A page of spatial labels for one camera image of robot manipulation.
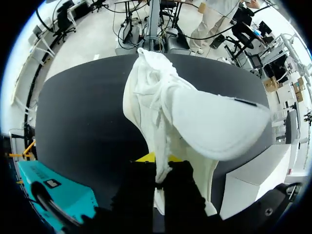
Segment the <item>yellow block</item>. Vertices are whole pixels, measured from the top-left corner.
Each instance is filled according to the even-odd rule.
[[[21,157],[22,155],[9,154],[10,157]]]
[[[151,152],[148,155],[139,158],[136,162],[155,162],[155,153]],[[182,160],[173,155],[170,155],[169,162],[182,162]]]

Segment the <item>wall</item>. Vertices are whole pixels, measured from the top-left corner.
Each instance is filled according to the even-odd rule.
[[[47,18],[52,19],[52,13],[57,3],[58,1],[49,4],[43,3],[38,8],[39,15],[43,21]],[[36,25],[41,25],[41,23],[34,13],[17,37],[5,67],[0,96],[0,128],[3,134],[8,134],[10,129],[20,129],[23,125],[24,110],[17,106],[16,103],[12,104],[12,95],[16,90],[17,79],[22,71],[16,95],[24,105],[26,104],[29,88],[34,77],[34,72],[37,70],[38,63],[31,58],[28,59],[27,67],[23,66],[32,49],[32,45],[30,45],[28,40],[33,35],[33,29]],[[34,53],[34,56],[37,58],[42,58],[43,55],[43,52]]]

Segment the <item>black sticker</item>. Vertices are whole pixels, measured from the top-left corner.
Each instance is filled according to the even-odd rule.
[[[45,184],[46,186],[48,186],[50,189],[56,188],[56,187],[58,187],[59,185],[61,185],[61,183],[59,183],[59,182],[56,181],[55,179],[50,179],[50,180],[44,181],[44,184]]]

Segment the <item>white cabinet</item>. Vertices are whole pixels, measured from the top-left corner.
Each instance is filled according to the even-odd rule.
[[[296,98],[296,93],[290,84],[285,84],[277,90],[279,102],[284,104],[286,101]]]

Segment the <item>beige pants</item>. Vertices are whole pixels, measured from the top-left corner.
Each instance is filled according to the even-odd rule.
[[[226,18],[214,9],[206,6],[203,14],[203,19],[199,26],[192,32],[192,38],[206,38],[213,36],[217,32],[221,32],[229,27],[231,19]],[[197,52],[202,47],[203,42],[207,40],[194,40],[190,39],[190,48],[192,51]]]

